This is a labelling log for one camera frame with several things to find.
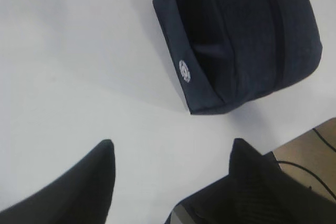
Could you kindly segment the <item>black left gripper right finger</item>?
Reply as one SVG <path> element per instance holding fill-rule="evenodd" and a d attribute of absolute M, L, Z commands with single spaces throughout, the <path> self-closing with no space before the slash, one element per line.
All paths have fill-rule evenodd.
<path fill-rule="evenodd" d="M 228 175 L 180 201 L 166 223 L 335 223 L 335 203 L 237 138 Z"/>

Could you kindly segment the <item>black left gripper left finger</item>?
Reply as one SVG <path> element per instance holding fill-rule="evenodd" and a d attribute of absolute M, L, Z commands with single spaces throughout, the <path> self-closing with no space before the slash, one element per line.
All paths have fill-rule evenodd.
<path fill-rule="evenodd" d="M 115 171 L 114 144 L 103 140 L 51 184 L 1 211 L 1 223 L 105 223 Z"/>

